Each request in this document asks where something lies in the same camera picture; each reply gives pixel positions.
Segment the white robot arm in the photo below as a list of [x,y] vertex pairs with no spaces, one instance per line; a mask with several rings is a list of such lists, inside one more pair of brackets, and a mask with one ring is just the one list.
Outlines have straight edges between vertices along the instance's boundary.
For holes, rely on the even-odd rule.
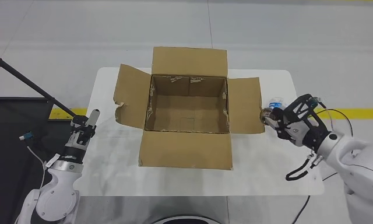
[[48,172],[52,175],[51,182],[41,189],[30,191],[16,223],[30,224],[35,209],[46,221],[74,223],[80,196],[79,192],[73,189],[73,183],[82,176],[83,158],[90,138],[95,133],[99,115],[98,110],[93,110],[89,118],[82,115],[73,118],[71,136],[63,154],[57,155],[46,165],[50,167]]
[[[265,108],[262,121],[277,131],[281,139],[296,146],[306,146],[316,154],[310,169],[324,160],[341,176],[345,185],[345,196],[353,224],[373,223],[373,145],[352,136],[328,131],[314,112],[321,104],[318,98],[305,94],[297,98],[284,110]],[[305,167],[310,157],[299,169],[286,176],[286,180],[297,180],[307,171],[291,177]]]

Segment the cardboard box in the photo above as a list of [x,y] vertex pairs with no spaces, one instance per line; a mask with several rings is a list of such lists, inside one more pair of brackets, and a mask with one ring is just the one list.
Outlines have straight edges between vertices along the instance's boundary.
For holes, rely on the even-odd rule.
[[227,74],[227,51],[204,48],[155,47],[151,75],[121,65],[115,119],[144,130],[139,166],[232,169],[230,133],[265,128],[259,78]]

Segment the black pole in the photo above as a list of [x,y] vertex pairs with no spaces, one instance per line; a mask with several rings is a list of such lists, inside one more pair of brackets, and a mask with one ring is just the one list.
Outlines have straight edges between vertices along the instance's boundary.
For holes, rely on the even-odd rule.
[[37,86],[34,82],[30,81],[27,77],[23,76],[20,72],[18,72],[12,66],[10,66],[9,64],[7,64],[4,60],[2,60],[2,58],[0,58],[0,67],[2,67],[3,69],[7,70],[10,74],[12,74],[16,78],[20,79],[23,83],[25,83],[26,85],[30,86],[36,92],[38,92],[39,94],[41,94],[44,97],[46,97],[49,101],[51,101],[52,103],[56,104],[59,108],[61,108],[64,111],[66,111],[70,116],[74,117],[76,115],[74,112],[72,112],[66,106],[64,106],[62,103],[60,103],[59,101],[57,101],[54,97],[52,97],[49,93],[47,93],[44,90],[42,90],[42,88],[40,88],[39,86]]

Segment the concrete floor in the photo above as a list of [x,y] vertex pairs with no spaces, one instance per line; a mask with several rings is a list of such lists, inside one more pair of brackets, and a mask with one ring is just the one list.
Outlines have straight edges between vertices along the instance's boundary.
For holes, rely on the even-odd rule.
[[[0,56],[70,108],[87,107],[101,67],[150,67],[154,46],[228,50],[230,68],[288,70],[299,95],[372,108],[373,3],[316,0],[0,0]],[[0,96],[38,96],[0,70]],[[352,121],[373,140],[369,120]],[[337,127],[347,132],[346,123]],[[333,173],[321,166],[323,177]],[[299,223],[350,223],[339,176]],[[200,214],[291,223],[306,197],[83,197],[77,223]]]

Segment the water bottle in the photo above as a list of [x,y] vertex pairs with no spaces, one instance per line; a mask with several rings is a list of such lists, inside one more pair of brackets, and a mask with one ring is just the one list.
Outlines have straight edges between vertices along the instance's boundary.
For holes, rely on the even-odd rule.
[[275,107],[277,107],[277,108],[284,110],[286,108],[286,105],[282,97],[274,97],[269,101],[268,107],[271,109],[274,109]]

